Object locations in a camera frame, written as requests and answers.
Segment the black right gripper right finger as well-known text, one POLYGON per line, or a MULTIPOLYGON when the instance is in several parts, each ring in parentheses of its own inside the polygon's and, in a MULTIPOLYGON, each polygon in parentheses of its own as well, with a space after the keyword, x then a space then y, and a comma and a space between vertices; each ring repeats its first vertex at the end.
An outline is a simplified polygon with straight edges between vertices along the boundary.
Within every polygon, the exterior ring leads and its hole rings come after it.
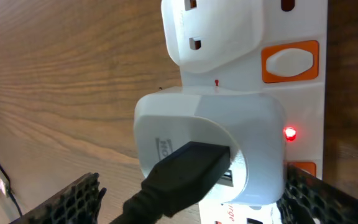
POLYGON ((358 224, 358 199, 293 165, 277 207, 282 223, 358 224))

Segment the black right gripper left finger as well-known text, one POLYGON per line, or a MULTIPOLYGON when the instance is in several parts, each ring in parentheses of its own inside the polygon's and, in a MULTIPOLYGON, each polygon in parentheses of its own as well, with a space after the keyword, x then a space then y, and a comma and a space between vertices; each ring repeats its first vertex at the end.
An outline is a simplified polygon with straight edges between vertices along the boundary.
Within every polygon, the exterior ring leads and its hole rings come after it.
POLYGON ((99 174, 87 173, 11 224, 97 224, 101 201, 99 174))

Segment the white power strip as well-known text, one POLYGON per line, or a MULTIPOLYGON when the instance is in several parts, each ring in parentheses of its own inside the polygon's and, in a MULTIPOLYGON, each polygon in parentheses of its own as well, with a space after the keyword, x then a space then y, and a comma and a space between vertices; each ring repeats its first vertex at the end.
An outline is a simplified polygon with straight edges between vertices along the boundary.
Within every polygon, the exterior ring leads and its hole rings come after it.
MULTIPOLYGON (((323 176, 326 1, 163 1, 174 92, 261 93, 283 108, 289 165, 323 176)), ((278 223, 277 201, 251 206, 205 200, 202 223, 278 223)))

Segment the white USB charger adapter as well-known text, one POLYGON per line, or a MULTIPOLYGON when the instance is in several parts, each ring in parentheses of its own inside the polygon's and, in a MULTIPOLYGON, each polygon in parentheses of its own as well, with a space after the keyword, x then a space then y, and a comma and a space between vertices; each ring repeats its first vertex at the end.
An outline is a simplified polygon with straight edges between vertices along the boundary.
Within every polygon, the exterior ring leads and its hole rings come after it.
POLYGON ((230 177, 222 178, 205 200, 260 206, 283 195, 284 124, 281 104, 265 94, 165 90, 137 102, 134 137, 144 176, 190 141, 228 146, 230 177))

